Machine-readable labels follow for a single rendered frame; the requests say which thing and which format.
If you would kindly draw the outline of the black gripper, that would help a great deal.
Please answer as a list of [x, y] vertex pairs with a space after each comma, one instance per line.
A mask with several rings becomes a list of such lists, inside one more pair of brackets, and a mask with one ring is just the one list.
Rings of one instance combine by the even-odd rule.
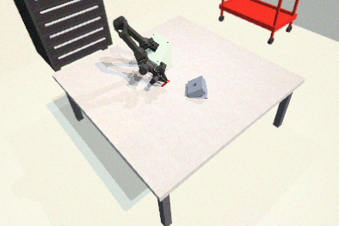
[[155, 71], [154, 68], [156, 69], [156, 64], [153, 64], [152, 67], [149, 69], [149, 73], [151, 73], [154, 77], [150, 80], [150, 84], [153, 85], [155, 82], [159, 81], [159, 82], [166, 82], [168, 81], [168, 78], [166, 77], [166, 75], [163, 72], [160, 72], [160, 74], [158, 75]]

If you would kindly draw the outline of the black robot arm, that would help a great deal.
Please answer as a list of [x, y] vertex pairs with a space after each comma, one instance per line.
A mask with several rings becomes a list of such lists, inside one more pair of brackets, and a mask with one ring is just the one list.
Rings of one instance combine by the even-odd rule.
[[[148, 70], [152, 67], [153, 63], [148, 59], [148, 54], [145, 50], [150, 48], [152, 51], [155, 52], [159, 44], [155, 42], [152, 37], [149, 39], [146, 37], [142, 37], [132, 27], [128, 25], [127, 19], [124, 16], [120, 16], [115, 19], [113, 21], [113, 25], [114, 30], [118, 33], [119, 37], [123, 39], [133, 51], [134, 57], [136, 58], [137, 64], [139, 65], [139, 74], [143, 76], [146, 75]], [[122, 32], [120, 32], [119, 30]], [[139, 43], [139, 46], [130, 36]], [[158, 75], [160, 74], [160, 72], [163, 72], [166, 69], [165, 63], [163, 62], [160, 62], [160, 65], [156, 67], [157, 68], [154, 68], [154, 71]]]

